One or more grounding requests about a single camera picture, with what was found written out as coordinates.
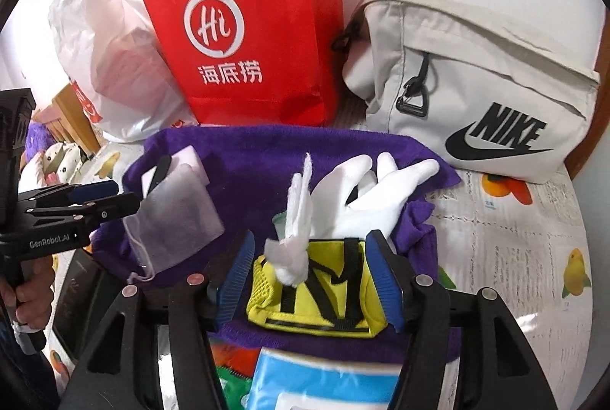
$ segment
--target white circle logo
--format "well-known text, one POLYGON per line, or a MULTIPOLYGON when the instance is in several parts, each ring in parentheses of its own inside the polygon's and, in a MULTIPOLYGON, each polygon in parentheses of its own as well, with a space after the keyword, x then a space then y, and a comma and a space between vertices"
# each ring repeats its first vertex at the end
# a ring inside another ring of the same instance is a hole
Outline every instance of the white circle logo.
POLYGON ((214 59, 228 58, 242 46, 242 11, 234 0, 190 0, 184 29, 195 48, 214 59))

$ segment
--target nike swoosh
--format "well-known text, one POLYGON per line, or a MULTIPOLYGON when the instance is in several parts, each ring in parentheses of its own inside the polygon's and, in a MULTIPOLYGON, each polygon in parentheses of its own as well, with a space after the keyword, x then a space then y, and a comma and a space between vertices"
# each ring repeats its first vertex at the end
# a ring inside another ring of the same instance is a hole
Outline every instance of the nike swoosh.
POLYGON ((449 155, 452 155, 459 160, 488 160, 501 159, 503 157, 515 157, 517 155, 539 154, 540 152, 548 152, 552 150, 545 148, 541 150, 532 150, 531 148, 475 148, 468 145, 466 142, 466 133, 472 128, 474 123, 468 125, 460 131, 456 131, 453 135, 447 138, 445 148, 449 155))

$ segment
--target yellow bag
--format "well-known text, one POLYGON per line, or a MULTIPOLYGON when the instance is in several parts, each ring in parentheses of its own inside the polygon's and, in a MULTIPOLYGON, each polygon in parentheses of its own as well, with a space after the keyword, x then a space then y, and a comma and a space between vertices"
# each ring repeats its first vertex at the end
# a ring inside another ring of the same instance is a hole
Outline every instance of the yellow bag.
POLYGON ((312 241, 309 277, 284 286, 264 256, 253 266, 248 320, 267 329, 315 336, 372 338, 387 322, 358 239, 312 241))

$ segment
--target waist bag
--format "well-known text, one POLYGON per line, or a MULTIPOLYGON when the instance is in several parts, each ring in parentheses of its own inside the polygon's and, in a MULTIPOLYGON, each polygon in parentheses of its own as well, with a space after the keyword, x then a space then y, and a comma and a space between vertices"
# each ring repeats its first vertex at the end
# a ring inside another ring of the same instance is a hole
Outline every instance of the waist bag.
POLYGON ((284 286, 264 256, 253 266, 248 320, 267 329, 315 336, 371 338, 386 326, 358 239, 312 241, 309 276, 284 286))
POLYGON ((363 0, 343 39, 372 131, 456 167, 545 182, 586 135, 599 74, 543 33, 450 0, 363 0))

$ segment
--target purple plush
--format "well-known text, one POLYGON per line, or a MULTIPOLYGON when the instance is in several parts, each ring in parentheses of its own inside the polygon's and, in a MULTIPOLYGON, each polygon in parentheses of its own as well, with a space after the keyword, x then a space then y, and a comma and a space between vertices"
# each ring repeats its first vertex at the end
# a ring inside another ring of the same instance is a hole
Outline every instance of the purple plush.
MULTIPOLYGON (((313 161, 311 187, 337 164, 359 154, 373 160, 381 152, 393 155, 399 168, 434 158, 440 163, 437 175, 423 183, 411 196, 392 235, 402 254, 407 254, 417 273, 438 276, 434 227, 425 224, 434 209, 424 195, 460 182, 456 172, 438 155, 409 137, 364 131, 297 127, 181 128, 164 130, 146 141, 144 155, 123 178, 126 191, 142 194, 141 176, 153 168, 163 154, 175 154, 193 145, 210 178, 207 187, 225 224, 223 236, 188 261, 156 276, 154 284, 175 284, 187 275, 200 272, 211 255, 222 252, 243 228, 256 238, 257 256, 267 238, 276 238, 272 218, 286 210, 292 174, 300 172, 303 158, 310 152, 313 161)), ((109 272, 126 279, 139 270, 121 221, 105 224, 94 238, 94 257, 109 272)), ((233 321, 220 336, 241 346, 283 349, 335 360, 399 363, 404 361, 408 339, 387 328, 369 340, 308 336, 265 330, 248 322, 245 304, 250 285, 242 295, 233 321)), ((459 341, 452 333, 449 359, 458 356, 459 341)))
POLYGON ((55 143, 56 140, 45 125, 31 122, 27 128, 26 162, 30 162, 38 152, 46 151, 55 143))

